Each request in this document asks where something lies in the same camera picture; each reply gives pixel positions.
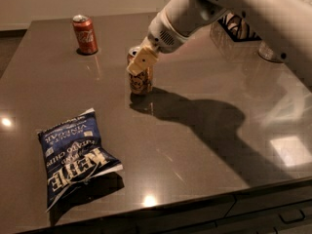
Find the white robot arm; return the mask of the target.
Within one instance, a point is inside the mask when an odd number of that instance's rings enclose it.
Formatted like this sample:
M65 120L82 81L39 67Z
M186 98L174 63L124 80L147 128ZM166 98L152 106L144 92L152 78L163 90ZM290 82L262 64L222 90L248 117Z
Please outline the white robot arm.
M241 18L307 87L312 86L312 6L300 0L171 0L153 19L127 71L138 75L199 28L227 13Z

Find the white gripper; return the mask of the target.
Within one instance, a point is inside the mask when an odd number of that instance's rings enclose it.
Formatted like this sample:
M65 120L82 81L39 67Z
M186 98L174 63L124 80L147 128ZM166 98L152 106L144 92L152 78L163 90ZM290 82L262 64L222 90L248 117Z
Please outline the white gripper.
M134 76L146 70L146 89L152 91L153 66L158 61L158 54L172 53L181 47L190 36L190 20L186 13L163 9L148 26L147 35L141 43L135 57L127 66L127 71Z

